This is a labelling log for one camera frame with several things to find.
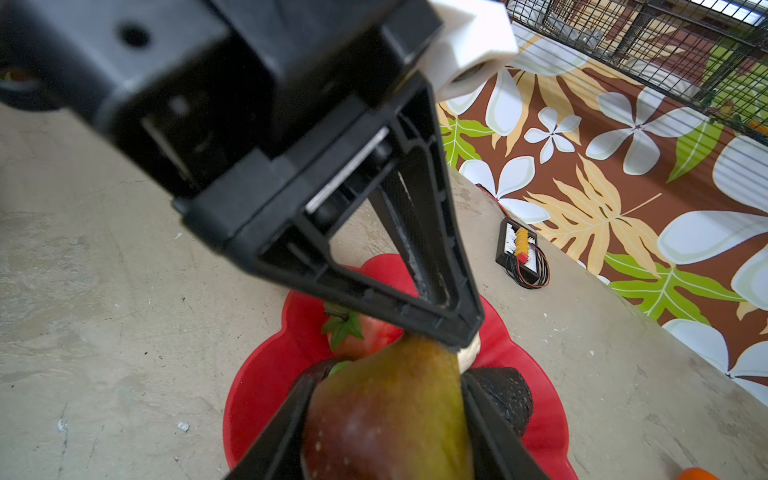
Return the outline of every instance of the black plastic bracket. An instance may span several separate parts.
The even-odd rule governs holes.
[[[296,380],[288,398],[267,424],[240,463],[225,480],[299,480],[301,442],[312,393],[331,366],[326,360]],[[475,478],[484,480],[548,480],[520,438],[504,421],[477,380],[462,375]]]
[[[194,199],[184,224],[253,275],[467,346],[484,319],[456,226],[429,84],[377,110],[351,94],[288,151],[254,149]],[[339,265],[329,240],[369,197],[419,297]]]

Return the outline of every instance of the red bowl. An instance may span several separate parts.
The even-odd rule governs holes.
[[[413,280],[399,255],[373,257],[359,271],[416,295]],[[485,322],[480,328],[481,348],[472,366],[510,366],[523,375],[534,403],[523,445],[552,480],[578,479],[568,462],[568,421],[557,391],[544,370],[512,342],[502,318],[485,298],[482,305]],[[332,358],[328,340],[320,334],[325,320],[322,301],[289,292],[283,305],[283,328],[254,350],[240,367],[224,408],[224,453],[230,468],[243,458],[283,404],[291,382],[307,367]]]

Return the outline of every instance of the orange object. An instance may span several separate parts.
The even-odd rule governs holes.
[[[754,128],[756,131],[763,135],[768,134],[768,127],[766,125],[757,123],[755,120],[750,122],[750,127]]]
[[[689,468],[677,477],[677,480],[719,480],[718,477],[712,475],[706,470],[701,468]]]

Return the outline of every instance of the metal grid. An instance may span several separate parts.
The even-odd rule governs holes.
[[[768,144],[768,0],[508,0],[507,11]]]

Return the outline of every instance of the concrete floor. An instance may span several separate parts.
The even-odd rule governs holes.
[[[581,478],[768,478],[765,406],[549,244],[551,285],[513,284],[501,214],[455,180],[478,288],[558,389]],[[0,107],[0,479],[226,473],[227,392],[286,289],[208,252],[169,202],[69,113]],[[345,225],[337,260],[392,251],[373,219]]]

